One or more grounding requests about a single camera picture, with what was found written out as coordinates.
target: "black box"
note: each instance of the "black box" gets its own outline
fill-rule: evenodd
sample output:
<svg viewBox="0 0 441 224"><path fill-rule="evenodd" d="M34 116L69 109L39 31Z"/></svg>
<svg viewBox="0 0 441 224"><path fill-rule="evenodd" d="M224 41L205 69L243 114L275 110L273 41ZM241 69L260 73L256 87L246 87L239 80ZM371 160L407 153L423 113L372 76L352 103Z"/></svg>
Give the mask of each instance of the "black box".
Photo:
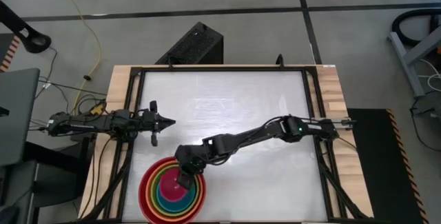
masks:
<svg viewBox="0 0 441 224"><path fill-rule="evenodd" d="M223 64L223 35L198 22L155 64Z"/></svg>

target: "nesting bowls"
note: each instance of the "nesting bowls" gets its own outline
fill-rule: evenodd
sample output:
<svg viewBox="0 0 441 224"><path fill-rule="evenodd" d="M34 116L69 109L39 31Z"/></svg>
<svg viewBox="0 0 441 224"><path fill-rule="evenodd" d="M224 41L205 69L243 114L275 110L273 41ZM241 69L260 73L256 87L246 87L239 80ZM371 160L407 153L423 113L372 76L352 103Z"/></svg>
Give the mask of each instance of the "nesting bowls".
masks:
<svg viewBox="0 0 441 224"><path fill-rule="evenodd" d="M206 188L202 175L194 176L190 190L176 183L178 162L161 159L144 174L139 184L139 206L147 220L156 224L188 223L200 212Z"/></svg>

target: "white table surface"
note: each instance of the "white table surface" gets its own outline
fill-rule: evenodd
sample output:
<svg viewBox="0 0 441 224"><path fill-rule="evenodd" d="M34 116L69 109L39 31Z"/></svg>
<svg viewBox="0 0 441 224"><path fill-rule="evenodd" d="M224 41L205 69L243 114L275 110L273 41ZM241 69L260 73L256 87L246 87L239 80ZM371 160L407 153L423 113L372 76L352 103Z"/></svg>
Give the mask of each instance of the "white table surface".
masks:
<svg viewBox="0 0 441 224"><path fill-rule="evenodd" d="M309 116L300 72L147 72L141 108L152 100L176 124L158 134L158 147L151 146L149 132L139 134L124 221L145 221L138 204L141 178L179 144L244 132L275 116ZM204 177L207 197L195 221L326 221L312 137L244 147L224 165L208 165Z"/></svg>

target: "concrete floor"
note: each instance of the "concrete floor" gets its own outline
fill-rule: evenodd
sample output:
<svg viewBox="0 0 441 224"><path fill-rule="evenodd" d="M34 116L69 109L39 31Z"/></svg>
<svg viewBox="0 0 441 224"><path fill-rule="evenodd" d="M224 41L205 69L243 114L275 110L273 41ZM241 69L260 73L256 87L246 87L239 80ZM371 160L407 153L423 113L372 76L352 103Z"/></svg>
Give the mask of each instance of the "concrete floor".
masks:
<svg viewBox="0 0 441 224"><path fill-rule="evenodd" d="M76 15L69 0L3 0L22 17ZM84 14L125 14L228 8L300 7L299 0L76 0ZM440 0L307 0L308 6L352 6L402 3L435 3ZM310 12L321 60L336 64L348 108L390 108L402 133L410 164L431 223L441 223L441 153L421 145L413 130L409 108L412 91L401 65L386 41L390 25L410 9ZM114 65L150 64L163 55L197 21L225 36L225 63L274 63L279 53L286 63L314 63L307 28L301 12L223 14L192 17L150 17L88 21L103 44L103 60L86 88L106 92ZM52 80L80 86L82 75L94 65L97 48L93 36L80 21L29 22L53 39L59 51ZM411 37L422 38L426 19L403 23ZM8 32L0 27L0 32ZM49 70L53 51L29 54L21 45L11 70L38 67ZM66 90L73 105L76 92ZM33 117L48 119L63 111L59 91L50 88L36 101ZM441 148L440 123L417 119L422 139ZM69 139L49 138L33 132L29 141L47 146L69 145ZM40 223L70 221L75 217L71 203L41 210Z"/></svg>

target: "red bowl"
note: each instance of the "red bowl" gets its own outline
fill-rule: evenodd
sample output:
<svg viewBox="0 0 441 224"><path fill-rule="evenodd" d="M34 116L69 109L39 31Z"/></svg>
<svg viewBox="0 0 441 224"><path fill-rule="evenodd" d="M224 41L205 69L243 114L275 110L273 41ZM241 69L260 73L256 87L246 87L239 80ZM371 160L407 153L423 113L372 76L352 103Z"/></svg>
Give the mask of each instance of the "red bowl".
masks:
<svg viewBox="0 0 441 224"><path fill-rule="evenodd" d="M200 175L200 179L202 182L201 185L201 195L202 195L202 200L201 200L201 204L199 204L198 206L196 206L196 211L193 212L193 214L189 215L187 218L184 218L181 221L177 221L177 222L169 222L169 221L164 221L160 218L158 218L152 211L151 209L147 206L147 199L145 198L145 189L147 187L147 181L149 179L149 177L151 177L153 171L158 168L159 166L161 166L162 164L169 162L169 161L174 161L175 158L174 157L167 157L164 159L161 159L160 161L157 161L155 164L153 164L144 174L143 178L141 179L141 182L139 184L139 190L138 190L138 200L139 200L139 206L141 207L141 211L144 214L144 216L146 217L146 219L148 221L151 221L152 223L155 224L184 224L184 223L189 223L191 220L194 219L194 217L196 217L196 215L200 212L202 205L204 203L205 200L205 195L206 195L206 189L205 189L205 180L203 178L202 175Z"/></svg>

